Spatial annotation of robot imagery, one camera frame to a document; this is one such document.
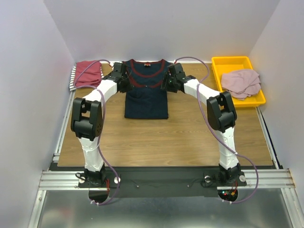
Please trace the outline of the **navy basketball jersey 23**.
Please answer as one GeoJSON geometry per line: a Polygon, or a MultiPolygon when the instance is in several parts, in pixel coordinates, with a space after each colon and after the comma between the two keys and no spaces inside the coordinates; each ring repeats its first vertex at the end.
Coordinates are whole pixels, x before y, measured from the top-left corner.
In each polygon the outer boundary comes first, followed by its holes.
{"type": "Polygon", "coordinates": [[[127,119],[168,119],[167,92],[161,89],[170,62],[124,61],[133,89],[126,93],[124,117],[127,119]]]}

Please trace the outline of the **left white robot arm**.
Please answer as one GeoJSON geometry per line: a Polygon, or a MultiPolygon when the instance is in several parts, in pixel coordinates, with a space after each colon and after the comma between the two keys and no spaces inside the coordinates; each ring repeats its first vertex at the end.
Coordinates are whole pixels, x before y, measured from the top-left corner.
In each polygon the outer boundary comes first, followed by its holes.
{"type": "Polygon", "coordinates": [[[84,172],[76,177],[81,183],[95,187],[109,183],[105,174],[105,160],[100,153],[105,103],[116,93],[126,93],[133,88],[125,63],[115,62],[111,67],[112,71],[102,78],[98,86],[82,85],[82,88],[91,88],[92,91],[82,98],[75,98],[72,105],[71,130],[78,138],[85,158],[84,172]]]}

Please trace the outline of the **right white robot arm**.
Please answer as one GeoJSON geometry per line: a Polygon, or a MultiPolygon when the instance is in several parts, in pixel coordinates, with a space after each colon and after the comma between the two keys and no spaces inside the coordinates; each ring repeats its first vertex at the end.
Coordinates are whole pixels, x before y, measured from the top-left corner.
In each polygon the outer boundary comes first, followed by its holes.
{"type": "Polygon", "coordinates": [[[180,63],[168,67],[161,89],[176,93],[182,91],[197,98],[205,123],[218,141],[218,180],[223,185],[233,183],[241,172],[235,149],[234,129],[237,113],[229,92],[219,92],[202,84],[193,76],[186,76],[180,63]],[[206,106],[204,113],[201,105],[206,106]]]}

